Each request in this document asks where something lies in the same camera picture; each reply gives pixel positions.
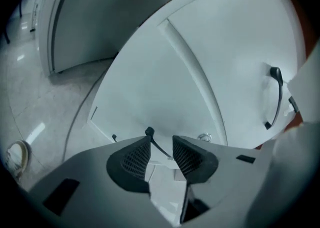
cable on floor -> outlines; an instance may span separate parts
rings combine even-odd
[[[105,71],[103,71],[103,73],[99,76],[99,78],[93,83],[93,85],[91,86],[90,90],[88,91],[88,93],[86,94],[86,96],[84,97],[83,101],[81,102],[80,106],[78,107],[74,117],[73,117],[73,120],[70,124],[70,127],[69,127],[69,130],[68,130],[68,134],[66,135],[66,139],[65,139],[65,142],[64,142],[64,149],[63,149],[63,154],[62,154],[62,160],[61,160],[61,163],[63,163],[65,161],[65,158],[66,158],[66,152],[67,152],[67,146],[68,146],[68,142],[69,142],[69,137],[70,137],[70,134],[71,134],[71,131],[72,131],[72,128],[75,124],[75,121],[76,121],[76,118],[82,108],[82,106],[84,105],[86,99],[88,98],[88,96],[90,95],[90,93],[92,92],[93,88],[95,87],[95,85],[99,82],[99,80],[103,77],[103,75],[107,72],[107,70],[109,69],[109,66],[108,68],[105,69]]]

curved black handle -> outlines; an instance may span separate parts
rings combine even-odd
[[[278,106],[276,108],[276,112],[275,112],[275,117],[273,119],[273,122],[270,124],[269,122],[266,122],[264,124],[265,128],[268,130],[270,129],[276,122],[277,120],[277,117],[278,117],[278,114],[279,114],[279,111],[280,111],[280,105],[281,105],[281,100],[282,100],[282,94],[283,94],[283,79],[282,79],[282,75],[281,75],[281,70],[280,68],[278,67],[275,67],[273,66],[272,68],[270,68],[270,76],[272,78],[274,78],[277,82],[278,82],[278,85],[279,85],[279,99],[278,99]]]

white cabinet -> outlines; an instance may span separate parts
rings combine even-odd
[[[88,122],[111,139],[144,135],[148,126],[169,154],[172,136],[254,148],[293,118],[287,83],[305,60],[290,0],[172,0],[151,16],[116,57]],[[284,86],[278,119],[279,67]],[[159,150],[151,160],[174,168]]]

black handle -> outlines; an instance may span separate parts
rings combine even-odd
[[[280,105],[281,105],[281,100],[282,100],[282,94],[283,94],[283,83],[284,83],[284,81],[283,81],[283,79],[282,79],[282,75],[281,75],[281,70],[280,70],[280,68],[278,68],[278,67],[272,67],[272,68],[270,68],[270,76],[272,77],[272,78],[274,78],[277,82],[278,82],[278,85],[279,85],[279,99],[278,99],[278,106],[277,106],[277,108],[276,108],[276,112],[275,112],[275,117],[274,117],[274,119],[273,119],[273,122],[270,124],[269,122],[266,122],[265,124],[264,124],[264,126],[265,126],[265,128],[268,130],[268,129],[270,129],[274,124],[275,124],[275,122],[276,122],[276,120],[277,120],[277,117],[278,117],[278,114],[279,114],[279,111],[280,111]]]

